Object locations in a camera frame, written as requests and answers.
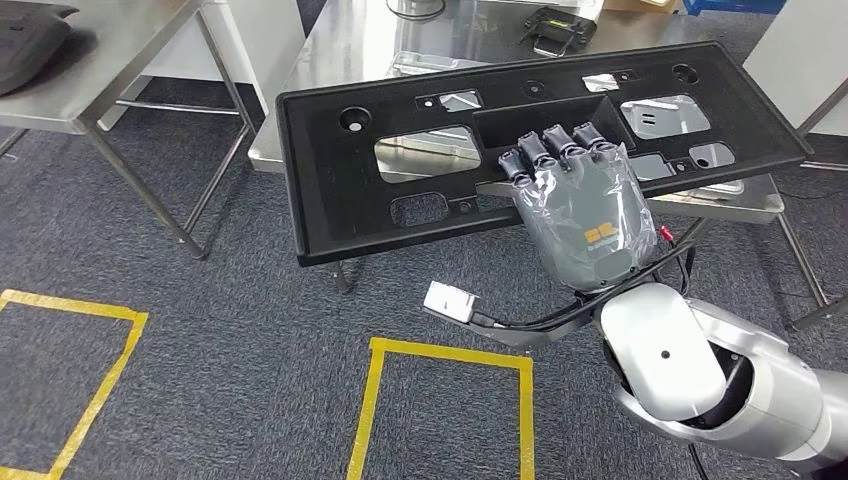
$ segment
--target black plastic panel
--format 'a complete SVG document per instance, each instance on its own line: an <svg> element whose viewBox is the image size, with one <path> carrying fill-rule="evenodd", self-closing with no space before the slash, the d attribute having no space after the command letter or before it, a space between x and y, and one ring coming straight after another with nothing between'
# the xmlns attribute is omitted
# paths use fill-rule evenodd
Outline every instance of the black plastic panel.
<svg viewBox="0 0 848 480"><path fill-rule="evenodd" d="M628 75L626 81L619 78L616 91L591 93L582 80L621 71ZM447 112L437 101L439 94L469 89L478 92L481 108ZM643 140L621 116L625 101L677 94L695 99L710 130ZM429 107L428 98L436 99ZM367 112L365 125L356 132L343 128L341 120L352 107ZM512 207L481 212L476 186L505 180L498 156L518 136L530 130L541 133L554 123L570 130L592 121L633 156L660 153L669 163L687 166L677 175L643 183L647 197L766 173L798 164L812 153L716 42L288 92L277 98L277 112L298 261L304 266L520 222ZM377 140L455 125L473 132L482 157L479 168L403 183L380 177L374 157ZM730 147L736 163L697 167L689 149L716 142ZM447 218L410 227L392 220L394 199L431 192L445 198Z"/></svg>

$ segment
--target yellow tape square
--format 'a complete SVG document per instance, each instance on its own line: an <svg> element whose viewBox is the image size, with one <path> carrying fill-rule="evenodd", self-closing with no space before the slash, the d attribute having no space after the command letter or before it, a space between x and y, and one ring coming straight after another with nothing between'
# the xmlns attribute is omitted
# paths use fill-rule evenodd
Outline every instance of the yellow tape square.
<svg viewBox="0 0 848 480"><path fill-rule="evenodd" d="M371 363L368 366L368 378L365 381L365 393L359 424L353 441L353 451L347 467L347 480L360 480L365 469L365 455L368 453L368 441L377 408L377 395L380 390L380 378L386 352L418 355L421 357L456 360L459 362L479 363L493 367L514 368L518 370L518 446L520 454L520 479L533 480L536 477L535 438L533 427L533 359L515 355L481 352L465 348L444 347L426 343L404 342L388 338L372 337Z"/></svg>
<svg viewBox="0 0 848 480"><path fill-rule="evenodd" d="M95 315L99 317L117 318L119 320L128 320L132 322L130 333L127 335L127 341L124 344L124 350L118 359L112 365L112 368L106 372L103 381L97 388L94 396L86 406L79 422L77 422L71 435L59 452L59 456L50 467L47 473L32 472L29 470L19 470L10 467L0 466L0 480L59 480L65 469L71 463L71 459L77 453L80 445L82 445L88 429L92 422L100 413L103 404L106 403L106 398L112 392L115 383L121 376L121 372L127 365L127 361L138 343L141 332L144 330L144 324L147 322L147 313L136 312L126 307L118 307L115 305L106 305L102 303L84 302L81 300L69 300L58 297L48 297L46 295L38 295L35 293L19 292L17 290L5 290L0 294L0 311L7 303L19 303L30 307L50 308L53 310L61 310L71 313L82 313L86 315Z"/></svg>

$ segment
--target metal tabletop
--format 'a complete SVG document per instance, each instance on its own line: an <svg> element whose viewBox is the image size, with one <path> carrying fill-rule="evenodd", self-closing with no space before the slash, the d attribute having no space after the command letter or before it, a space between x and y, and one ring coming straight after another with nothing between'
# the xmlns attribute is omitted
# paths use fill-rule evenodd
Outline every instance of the metal tabletop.
<svg viewBox="0 0 848 480"><path fill-rule="evenodd" d="M29 0L56 3L54 0ZM79 8L47 69L0 97L0 125L85 133L197 11L199 0L62 0Z"/></svg>
<svg viewBox="0 0 848 480"><path fill-rule="evenodd" d="M486 63L541 58L529 41L518 43L524 32L523 22L516 21L537 9L538 5L448 1L447 9L436 19L410 22L393 15L385 2L327 0L281 91L380 80L386 78L402 51ZM698 17L601 12L597 7L578 13L598 18L588 53L707 39ZM271 108L248 155L257 170L282 173L284 159L273 104ZM750 223L770 222L783 211L770 176L743 182L740 195L716 198L706 192L684 192L652 199L652 209Z"/></svg>

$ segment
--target circular hole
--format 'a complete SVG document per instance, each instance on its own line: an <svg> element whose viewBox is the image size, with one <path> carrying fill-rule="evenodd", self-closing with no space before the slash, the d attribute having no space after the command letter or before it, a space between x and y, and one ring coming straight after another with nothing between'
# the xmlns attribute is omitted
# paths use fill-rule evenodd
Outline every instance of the circular hole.
<svg viewBox="0 0 848 480"><path fill-rule="evenodd" d="M536 80L528 80L524 82L524 94L530 98L541 98L545 95L545 85Z"/></svg>
<svg viewBox="0 0 848 480"><path fill-rule="evenodd" d="M683 83L698 83L698 72L684 63L679 63L671 69L674 77Z"/></svg>
<svg viewBox="0 0 848 480"><path fill-rule="evenodd" d="M371 114L362 107L346 108L339 116L339 125L350 132L361 132L371 123Z"/></svg>

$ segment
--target black device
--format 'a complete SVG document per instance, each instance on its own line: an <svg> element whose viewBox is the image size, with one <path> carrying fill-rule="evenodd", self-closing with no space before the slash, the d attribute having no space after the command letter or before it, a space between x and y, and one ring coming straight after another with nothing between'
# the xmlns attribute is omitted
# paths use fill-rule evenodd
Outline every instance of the black device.
<svg viewBox="0 0 848 480"><path fill-rule="evenodd" d="M533 38L533 50L548 57L580 51L592 40L597 24L589 19L544 7L524 21L524 38Z"/></svg>
<svg viewBox="0 0 848 480"><path fill-rule="evenodd" d="M0 1L0 95L30 81L71 31L74 7Z"/></svg>
<svg viewBox="0 0 848 480"><path fill-rule="evenodd" d="M609 74L617 89L589 90ZM476 108L444 98L474 91ZM625 121L628 101L685 95L709 119L703 131L640 138ZM498 158L530 130L592 122L630 158L659 154L674 175L640 182L645 197L768 173L812 154L754 81L718 42L492 65L417 77L286 92L277 97L286 184L301 265L317 265L521 222L515 207L485 209L477 187L507 179ZM477 168L403 183L382 179L375 145L385 138L464 126ZM701 166L698 145L721 143L735 163ZM437 194L446 217L398 225L397 199Z"/></svg>

